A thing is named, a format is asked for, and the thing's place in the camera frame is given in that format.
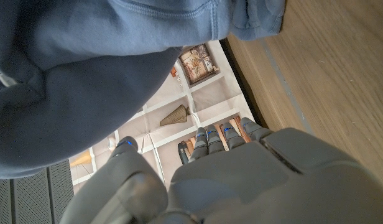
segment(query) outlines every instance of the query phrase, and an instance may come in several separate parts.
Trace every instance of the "gray robotic hand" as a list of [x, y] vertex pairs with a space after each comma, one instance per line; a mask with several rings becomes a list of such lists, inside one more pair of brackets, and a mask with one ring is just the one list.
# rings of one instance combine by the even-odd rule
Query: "gray robotic hand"
[[124, 138], [61, 223], [383, 223], [383, 187], [353, 158], [296, 129], [241, 124], [252, 142], [226, 123], [229, 151], [199, 128], [168, 192]]

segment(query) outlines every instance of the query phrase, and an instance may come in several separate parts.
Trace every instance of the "blue hoodie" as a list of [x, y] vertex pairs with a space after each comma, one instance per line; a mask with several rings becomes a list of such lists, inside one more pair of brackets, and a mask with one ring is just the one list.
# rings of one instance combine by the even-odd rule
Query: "blue hoodie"
[[284, 0], [0, 1], [0, 178], [96, 144], [158, 90], [181, 46], [279, 32]]

